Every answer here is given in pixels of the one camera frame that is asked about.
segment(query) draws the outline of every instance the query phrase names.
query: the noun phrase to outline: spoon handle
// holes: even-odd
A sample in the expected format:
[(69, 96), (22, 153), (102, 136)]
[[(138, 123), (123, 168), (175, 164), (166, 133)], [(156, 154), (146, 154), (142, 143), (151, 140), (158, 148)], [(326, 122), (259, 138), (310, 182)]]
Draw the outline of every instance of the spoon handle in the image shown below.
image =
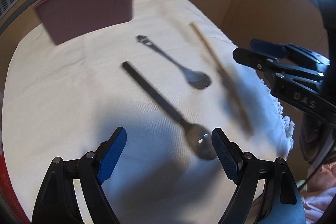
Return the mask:
[(182, 115), (165, 100), (127, 61), (122, 64), (122, 67), (128, 74), (143, 88), (143, 90), (151, 96), (162, 109), (175, 121), (182, 122)]
[(148, 39), (148, 37), (145, 37), (143, 35), (137, 36), (138, 42), (141, 44), (144, 44), (145, 46), (151, 48), (152, 50), (156, 51), (157, 53), (161, 54), (164, 58), (168, 59), (170, 62), (178, 66), (181, 70), (186, 69), (183, 67), (180, 63), (175, 61), (173, 58), (171, 58), (168, 54), (166, 54), (163, 50), (161, 50), (158, 46), (156, 46), (152, 41)]

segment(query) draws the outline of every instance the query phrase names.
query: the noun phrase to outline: silver spoon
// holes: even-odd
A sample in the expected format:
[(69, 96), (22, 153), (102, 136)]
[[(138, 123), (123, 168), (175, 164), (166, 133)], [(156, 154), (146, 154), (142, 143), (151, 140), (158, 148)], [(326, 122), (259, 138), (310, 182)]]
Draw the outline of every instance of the silver spoon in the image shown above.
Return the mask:
[(174, 59), (172, 59), (168, 54), (166, 54), (163, 50), (161, 50), (158, 46), (153, 44), (148, 37), (144, 35), (138, 35), (137, 40), (139, 43), (144, 44), (147, 47), (150, 47), (152, 50), (156, 51), (157, 53), (161, 54), (163, 57), (168, 59), (170, 62), (172, 62), (174, 65), (176, 65), (184, 74), (184, 77), (186, 78), (187, 82), (193, 86), (194, 88), (198, 90), (205, 89), (206, 87), (211, 85), (211, 80), (208, 75), (206, 75), (204, 72), (201, 71), (194, 71), (190, 70), (186, 67), (183, 67), (180, 63), (176, 62)]
[(128, 74), (151, 96), (157, 104), (183, 127), (185, 138), (191, 150), (202, 160), (214, 160), (217, 154), (211, 143), (211, 133), (203, 126), (187, 122), (128, 62), (122, 63)]

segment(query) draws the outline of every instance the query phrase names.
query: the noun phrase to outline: wooden chopstick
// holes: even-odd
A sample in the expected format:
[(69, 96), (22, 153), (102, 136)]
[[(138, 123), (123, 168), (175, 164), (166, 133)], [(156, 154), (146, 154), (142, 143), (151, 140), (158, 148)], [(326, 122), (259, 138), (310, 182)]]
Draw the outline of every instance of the wooden chopstick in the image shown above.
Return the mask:
[(224, 82), (226, 84), (227, 89), (229, 90), (229, 92), (231, 93), (231, 95), (234, 97), (234, 99), (237, 102), (237, 106), (239, 109), (239, 112), (241, 114), (241, 117), (244, 120), (244, 128), (246, 131), (248, 131), (249, 133), (253, 133), (253, 129), (252, 129), (252, 125), (250, 122), (250, 118), (247, 114), (247, 111), (244, 107), (244, 104), (236, 90), (236, 86), (235, 83), (233, 81), (233, 79), (231, 78), (230, 74), (226, 71), (226, 69), (224, 68), (221, 60), (219, 59), (218, 55), (216, 54), (214, 48), (212, 47), (212, 45), (209, 43), (208, 39), (206, 38), (206, 36), (204, 35), (204, 33), (199, 29), (199, 27), (196, 25), (195, 22), (191, 22), (190, 23), (191, 28), (197, 33), (197, 35), (200, 37), (201, 41), (203, 42), (203, 44), (206, 46), (206, 48), (208, 49), (210, 55), (212, 56), (212, 58), (214, 59), (218, 71), (221, 74), (221, 76), (224, 79)]

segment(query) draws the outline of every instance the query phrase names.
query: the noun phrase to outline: metal bolt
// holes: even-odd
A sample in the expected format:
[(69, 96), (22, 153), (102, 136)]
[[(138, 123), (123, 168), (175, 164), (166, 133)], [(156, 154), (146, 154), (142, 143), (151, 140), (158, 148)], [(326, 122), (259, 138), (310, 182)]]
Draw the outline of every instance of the metal bolt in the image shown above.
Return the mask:
[(92, 151), (87, 152), (85, 156), (86, 156), (88, 159), (91, 159), (91, 158), (93, 158), (93, 157), (95, 156), (95, 152), (92, 152)]
[(285, 164), (285, 160), (283, 158), (277, 158), (277, 162), (280, 164)]
[(56, 157), (52, 160), (53, 163), (57, 164), (61, 161), (61, 158), (60, 157)]
[(244, 152), (243, 154), (244, 158), (250, 160), (252, 159), (253, 155), (250, 152)]
[(284, 75), (283, 75), (282, 73), (280, 73), (280, 72), (275, 73), (275, 75), (276, 75), (277, 77), (284, 78)]

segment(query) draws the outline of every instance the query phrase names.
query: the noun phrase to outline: metal spoon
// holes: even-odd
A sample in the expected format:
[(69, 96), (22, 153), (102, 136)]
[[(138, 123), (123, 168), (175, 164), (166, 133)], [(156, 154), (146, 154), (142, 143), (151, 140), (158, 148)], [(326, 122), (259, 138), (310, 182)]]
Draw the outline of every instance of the metal spoon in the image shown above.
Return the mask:
[(185, 138), (191, 150), (202, 160), (214, 160), (217, 154), (211, 143), (211, 133), (203, 126), (187, 122), (128, 62), (122, 67), (151, 96), (157, 104), (183, 127)]
[(139, 43), (142, 43), (146, 45), (147, 47), (150, 47), (152, 50), (158, 52), (163, 57), (168, 59), (170, 62), (172, 62), (174, 65), (176, 65), (184, 74), (184, 77), (186, 78), (187, 82), (193, 86), (194, 88), (198, 90), (205, 89), (206, 87), (211, 85), (211, 80), (208, 75), (206, 75), (204, 72), (201, 71), (194, 71), (190, 70), (186, 67), (183, 67), (180, 63), (176, 62), (174, 59), (172, 59), (168, 54), (166, 54), (163, 50), (161, 50), (158, 46), (153, 44), (148, 37), (144, 35), (138, 35), (137, 40)]

